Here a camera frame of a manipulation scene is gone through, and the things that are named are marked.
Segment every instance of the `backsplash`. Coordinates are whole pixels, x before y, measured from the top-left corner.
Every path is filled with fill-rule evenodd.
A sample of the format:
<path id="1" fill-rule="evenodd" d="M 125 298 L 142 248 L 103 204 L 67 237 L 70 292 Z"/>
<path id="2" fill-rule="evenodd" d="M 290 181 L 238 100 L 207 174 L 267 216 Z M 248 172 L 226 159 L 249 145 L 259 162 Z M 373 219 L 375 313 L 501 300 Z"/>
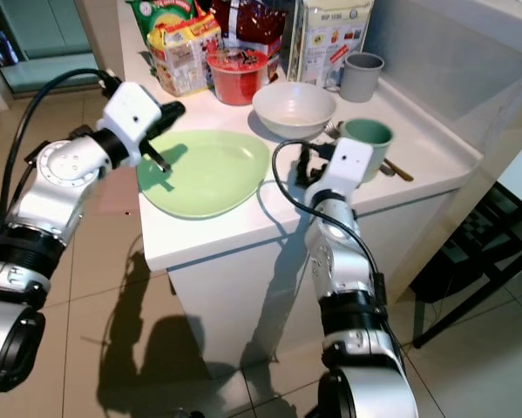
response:
<path id="1" fill-rule="evenodd" d="M 384 58 L 384 78 L 481 152 L 522 78 L 521 53 L 409 0 L 376 0 L 364 49 Z"/>

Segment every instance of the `gray cup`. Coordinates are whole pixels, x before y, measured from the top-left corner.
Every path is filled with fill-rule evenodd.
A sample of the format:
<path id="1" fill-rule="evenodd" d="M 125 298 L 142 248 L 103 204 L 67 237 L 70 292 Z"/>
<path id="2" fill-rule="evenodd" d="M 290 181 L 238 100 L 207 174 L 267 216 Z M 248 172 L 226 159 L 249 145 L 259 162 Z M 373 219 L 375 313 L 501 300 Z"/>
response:
<path id="1" fill-rule="evenodd" d="M 384 61 L 368 52 L 354 52 L 346 58 L 340 96 L 350 102 L 367 102 L 373 97 Z"/>

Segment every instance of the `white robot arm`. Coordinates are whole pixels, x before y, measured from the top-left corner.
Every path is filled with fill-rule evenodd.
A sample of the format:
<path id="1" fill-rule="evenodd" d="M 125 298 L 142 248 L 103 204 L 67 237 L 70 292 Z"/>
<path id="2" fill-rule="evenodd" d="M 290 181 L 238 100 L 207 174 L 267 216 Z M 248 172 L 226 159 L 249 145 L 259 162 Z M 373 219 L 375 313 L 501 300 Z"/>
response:
<path id="1" fill-rule="evenodd" d="M 32 370 L 45 325 L 37 310 L 92 188 L 111 170 L 135 166 L 143 154 L 160 170 L 169 170 L 148 141 L 184 111 L 180 102 L 160 106 L 139 85 L 123 83 L 97 131 L 49 144 L 37 155 L 33 186 L 0 227 L 0 393 L 18 386 Z M 321 180 L 306 192 L 303 207 L 323 212 L 313 218 L 306 241 L 325 332 L 322 360 L 329 368 L 312 417 L 417 418 L 386 322 L 382 275 L 356 239 L 350 210 L 370 154 L 367 146 L 340 140 Z"/>
<path id="2" fill-rule="evenodd" d="M 315 216 L 306 235 L 325 334 L 322 361 L 329 369 L 312 417 L 417 418 L 400 347 L 387 322 L 384 278 L 363 248 L 350 209 L 371 154 L 369 145 L 339 139 L 321 179 L 305 193 L 307 207 L 350 232 Z"/>
<path id="3" fill-rule="evenodd" d="M 169 169 L 148 140 L 185 107 L 160 106 L 135 83 L 116 87 L 97 131 L 51 143 L 37 155 L 33 185 L 0 227 L 0 392 L 15 388 L 32 370 L 45 326 L 37 310 L 98 180 L 121 165 L 135 166 L 143 154 L 160 170 Z"/>

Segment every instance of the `cable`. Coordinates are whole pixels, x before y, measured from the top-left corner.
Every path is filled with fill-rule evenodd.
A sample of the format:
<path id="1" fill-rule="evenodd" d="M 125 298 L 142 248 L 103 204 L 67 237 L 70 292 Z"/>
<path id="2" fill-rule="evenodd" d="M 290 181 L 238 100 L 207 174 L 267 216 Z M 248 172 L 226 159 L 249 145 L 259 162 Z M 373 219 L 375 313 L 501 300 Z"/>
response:
<path id="1" fill-rule="evenodd" d="M 42 90 L 38 92 L 38 94 L 31 100 L 24 112 L 23 117 L 21 118 L 17 133 L 13 138 L 13 143 L 10 146 L 9 157 L 7 158 L 7 163 L 5 164 L 5 170 L 3 173 L 3 183 L 1 186 L 1 195 L 0 195 L 0 228 L 1 225 L 5 221 L 5 216 L 7 214 L 7 208 L 9 205 L 9 189 L 10 189 L 10 178 L 13 173 L 13 166 L 15 165 L 15 160 L 17 159 L 18 149 L 20 147 L 21 141 L 23 140 L 24 133 L 26 131 L 26 127 L 32 117 L 32 114 L 36 110 L 39 103 L 42 101 L 44 96 L 48 94 L 51 89 L 56 87 L 58 84 L 64 82 L 66 79 L 75 77 L 81 74 L 94 74 L 100 77 L 102 80 L 108 80 L 111 76 L 109 76 L 105 71 L 95 70 L 93 68 L 81 68 L 78 70 L 67 71 L 64 74 L 61 74 L 55 78 L 53 78 L 48 84 L 46 84 Z"/>
<path id="2" fill-rule="evenodd" d="M 17 203 L 18 199 L 20 198 L 20 195 L 24 189 L 24 185 L 26 185 L 28 178 L 31 176 L 32 170 L 36 168 L 34 164 L 36 163 L 30 162 L 24 169 L 23 176 L 20 178 L 20 180 L 18 180 L 17 188 L 13 193 L 13 197 L 10 199 L 9 209 L 7 210 L 7 212 L 10 211 L 10 209 L 15 205 L 15 203 Z"/>
<path id="3" fill-rule="evenodd" d="M 294 205 L 298 209 L 301 209 L 302 211 L 307 212 L 313 216 L 326 220 L 327 222 L 340 228 L 347 235 L 349 235 L 351 238 L 353 238 L 356 241 L 356 243 L 361 247 L 363 253 L 365 254 L 365 257 L 367 257 L 367 260 L 369 262 L 369 266 L 371 268 L 371 272 L 372 272 L 373 276 L 376 276 L 378 274 L 378 268 L 376 266 L 375 258 L 373 257 L 373 254 L 371 253 L 370 249 L 367 247 L 367 244 L 365 244 L 365 242 L 359 235 L 357 235 L 349 226 L 340 222 L 338 219 L 334 219 L 325 213 L 319 212 L 315 209 L 305 206 L 303 203 L 298 202 L 297 200 L 294 199 L 294 197 L 291 194 L 289 194 L 289 192 L 284 187 L 284 185 L 280 179 L 280 176 L 278 175 L 278 169 L 276 168 L 276 160 L 278 158 L 278 153 L 281 151 L 282 148 L 284 148 L 286 146 L 298 145 L 298 144 L 305 145 L 308 148 L 310 148 L 314 151 L 317 151 L 317 152 L 319 150 L 319 145 L 311 144 L 311 143 L 309 143 L 307 141 L 303 141 L 301 139 L 290 139 L 287 141 L 280 142 L 280 144 L 278 144 L 276 146 L 275 151 L 272 154 L 272 172 L 275 176 L 276 185 L 278 185 L 278 188 L 280 189 L 281 193 L 292 205 Z"/>

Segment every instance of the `lid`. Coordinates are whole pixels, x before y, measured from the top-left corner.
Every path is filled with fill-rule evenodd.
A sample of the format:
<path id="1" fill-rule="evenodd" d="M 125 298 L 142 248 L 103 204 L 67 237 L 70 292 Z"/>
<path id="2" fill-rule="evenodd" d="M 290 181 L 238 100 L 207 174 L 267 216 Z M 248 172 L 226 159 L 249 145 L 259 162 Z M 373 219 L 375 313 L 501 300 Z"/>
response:
<path id="1" fill-rule="evenodd" d="M 260 51 L 217 50 L 208 56 L 207 62 L 218 71 L 252 72 L 266 67 L 268 57 Z"/>

